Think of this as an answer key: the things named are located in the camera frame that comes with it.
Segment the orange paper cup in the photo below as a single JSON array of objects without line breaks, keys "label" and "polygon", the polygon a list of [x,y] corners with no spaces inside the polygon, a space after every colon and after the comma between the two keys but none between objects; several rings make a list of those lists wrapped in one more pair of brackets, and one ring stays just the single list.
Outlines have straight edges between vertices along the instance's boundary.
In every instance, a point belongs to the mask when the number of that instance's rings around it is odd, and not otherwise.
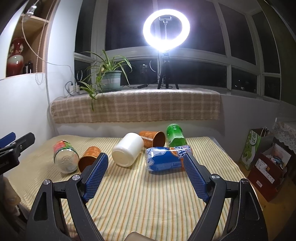
[{"label": "orange paper cup", "polygon": [[144,147],[146,149],[152,147],[164,147],[166,143],[166,136],[160,131],[141,131],[139,135],[144,141]]},{"label": "orange paper cup", "polygon": [[83,172],[83,170],[87,166],[92,165],[100,153],[101,153],[101,150],[98,147],[96,146],[89,147],[78,162],[79,171]]}]

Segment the plaid windowsill cloth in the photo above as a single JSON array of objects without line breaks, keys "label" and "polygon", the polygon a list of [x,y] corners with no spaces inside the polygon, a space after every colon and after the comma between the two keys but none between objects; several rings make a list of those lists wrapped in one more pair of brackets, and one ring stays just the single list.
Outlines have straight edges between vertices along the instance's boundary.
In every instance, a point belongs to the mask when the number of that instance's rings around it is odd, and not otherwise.
[{"label": "plaid windowsill cloth", "polygon": [[218,120],[220,93],[208,89],[140,89],[57,99],[56,124]]}]

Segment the red white vase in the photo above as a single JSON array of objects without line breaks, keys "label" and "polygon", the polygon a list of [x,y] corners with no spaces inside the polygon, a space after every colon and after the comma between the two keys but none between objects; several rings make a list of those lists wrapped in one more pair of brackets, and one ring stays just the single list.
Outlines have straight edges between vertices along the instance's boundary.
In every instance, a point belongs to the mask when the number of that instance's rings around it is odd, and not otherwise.
[{"label": "red white vase", "polygon": [[24,37],[18,37],[12,40],[8,59],[6,63],[6,76],[19,75],[23,68],[23,45],[25,39]]}]

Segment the green paper bag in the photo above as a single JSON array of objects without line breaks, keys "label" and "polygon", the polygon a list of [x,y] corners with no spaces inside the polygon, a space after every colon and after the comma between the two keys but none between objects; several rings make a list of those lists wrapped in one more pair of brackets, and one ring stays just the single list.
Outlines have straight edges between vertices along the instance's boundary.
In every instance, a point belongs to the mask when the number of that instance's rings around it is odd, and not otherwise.
[{"label": "green paper bag", "polygon": [[258,159],[259,154],[269,149],[274,134],[268,128],[250,129],[239,162],[249,171]]}]

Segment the potted spider plant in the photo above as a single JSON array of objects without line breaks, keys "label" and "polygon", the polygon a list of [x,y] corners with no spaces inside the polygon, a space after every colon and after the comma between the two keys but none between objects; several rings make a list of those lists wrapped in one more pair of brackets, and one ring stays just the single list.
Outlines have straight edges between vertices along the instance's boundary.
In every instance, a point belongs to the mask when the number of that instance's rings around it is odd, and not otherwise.
[{"label": "potted spider plant", "polygon": [[98,60],[94,64],[91,64],[87,70],[91,70],[91,73],[87,75],[84,79],[80,80],[78,83],[80,88],[90,96],[91,98],[91,109],[94,111],[94,101],[97,100],[97,95],[103,93],[103,87],[106,85],[103,80],[107,80],[107,77],[112,79],[114,75],[119,73],[119,80],[121,80],[121,75],[125,76],[125,80],[129,85],[126,71],[124,66],[128,66],[130,72],[132,72],[132,65],[130,61],[122,55],[115,55],[110,58],[105,50],[102,50],[103,57],[92,51],[83,51],[82,53],[89,53],[95,55]]}]

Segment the far orange paper cup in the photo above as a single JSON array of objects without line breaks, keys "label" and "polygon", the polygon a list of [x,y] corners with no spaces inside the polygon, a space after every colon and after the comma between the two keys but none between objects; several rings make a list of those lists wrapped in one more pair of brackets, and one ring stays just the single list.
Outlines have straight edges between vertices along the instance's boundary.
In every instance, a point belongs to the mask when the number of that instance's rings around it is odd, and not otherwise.
[{"label": "far orange paper cup", "polygon": [[146,149],[152,147],[164,147],[166,143],[166,136],[160,131],[141,131],[139,135],[144,141],[144,147]]}]

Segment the white power strip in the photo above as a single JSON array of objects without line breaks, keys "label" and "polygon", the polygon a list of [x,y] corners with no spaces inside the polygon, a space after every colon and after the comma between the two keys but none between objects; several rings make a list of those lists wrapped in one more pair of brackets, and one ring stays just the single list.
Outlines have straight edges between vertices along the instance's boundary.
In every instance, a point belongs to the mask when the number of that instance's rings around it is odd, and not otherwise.
[{"label": "white power strip", "polygon": [[69,85],[68,92],[71,96],[80,95],[79,85]]}]

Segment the blue orange soda bottle cup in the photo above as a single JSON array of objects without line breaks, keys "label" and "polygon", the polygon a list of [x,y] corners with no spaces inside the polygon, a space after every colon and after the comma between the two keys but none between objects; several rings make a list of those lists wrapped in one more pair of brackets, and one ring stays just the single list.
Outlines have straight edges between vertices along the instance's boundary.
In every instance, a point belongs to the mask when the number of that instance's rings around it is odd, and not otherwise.
[{"label": "blue orange soda bottle cup", "polygon": [[152,147],[146,150],[148,171],[160,172],[184,168],[184,156],[192,153],[189,145],[177,147]]}]

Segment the red green label bottle cup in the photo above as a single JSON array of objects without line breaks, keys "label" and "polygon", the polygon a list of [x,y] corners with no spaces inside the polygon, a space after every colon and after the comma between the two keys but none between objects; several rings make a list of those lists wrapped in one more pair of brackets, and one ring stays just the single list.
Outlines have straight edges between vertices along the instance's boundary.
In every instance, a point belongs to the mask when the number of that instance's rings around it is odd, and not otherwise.
[{"label": "red green label bottle cup", "polygon": [[53,146],[54,164],[64,174],[70,174],[77,170],[79,155],[73,146],[66,140],[58,141]]}]

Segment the white plastic cup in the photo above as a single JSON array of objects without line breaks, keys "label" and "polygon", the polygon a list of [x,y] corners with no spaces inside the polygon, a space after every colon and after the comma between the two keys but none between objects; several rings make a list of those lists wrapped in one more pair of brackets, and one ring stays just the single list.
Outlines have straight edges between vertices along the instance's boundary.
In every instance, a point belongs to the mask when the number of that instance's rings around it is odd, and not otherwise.
[{"label": "white plastic cup", "polygon": [[112,158],[118,166],[130,167],[143,148],[144,141],[140,135],[127,133],[112,149]]}]

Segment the black small bottle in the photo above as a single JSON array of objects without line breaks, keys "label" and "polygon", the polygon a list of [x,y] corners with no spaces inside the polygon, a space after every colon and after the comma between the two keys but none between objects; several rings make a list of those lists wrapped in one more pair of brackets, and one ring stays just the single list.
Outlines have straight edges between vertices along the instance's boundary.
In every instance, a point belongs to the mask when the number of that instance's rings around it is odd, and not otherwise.
[{"label": "black small bottle", "polygon": [[23,67],[23,74],[29,74],[33,73],[33,63],[32,61],[29,61],[28,63],[25,63]]}]

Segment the near orange paper cup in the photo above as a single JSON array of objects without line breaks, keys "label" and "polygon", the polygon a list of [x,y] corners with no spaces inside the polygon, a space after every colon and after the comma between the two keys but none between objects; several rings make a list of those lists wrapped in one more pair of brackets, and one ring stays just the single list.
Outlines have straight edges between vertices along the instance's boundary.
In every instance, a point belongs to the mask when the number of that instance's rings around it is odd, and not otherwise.
[{"label": "near orange paper cup", "polygon": [[78,162],[79,171],[83,172],[83,170],[87,166],[92,165],[100,153],[101,153],[101,150],[98,147],[96,146],[89,147]]}]

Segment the red cardboard box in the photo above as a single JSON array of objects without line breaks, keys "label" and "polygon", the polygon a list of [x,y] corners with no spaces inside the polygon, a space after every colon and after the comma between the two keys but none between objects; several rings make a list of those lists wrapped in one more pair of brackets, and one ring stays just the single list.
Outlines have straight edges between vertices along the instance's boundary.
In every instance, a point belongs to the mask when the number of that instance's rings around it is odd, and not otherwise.
[{"label": "red cardboard box", "polygon": [[270,202],[277,196],[291,157],[285,150],[274,151],[272,148],[256,152],[247,178],[266,201]]}]

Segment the white lace cloth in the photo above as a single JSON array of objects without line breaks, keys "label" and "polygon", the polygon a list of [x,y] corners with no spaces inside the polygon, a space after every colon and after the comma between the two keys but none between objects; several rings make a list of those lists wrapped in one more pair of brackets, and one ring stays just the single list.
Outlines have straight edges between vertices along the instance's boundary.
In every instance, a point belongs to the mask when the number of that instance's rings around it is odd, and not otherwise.
[{"label": "white lace cloth", "polygon": [[281,143],[284,143],[290,150],[295,152],[296,149],[296,129],[294,122],[276,122],[274,127],[274,137]]}]

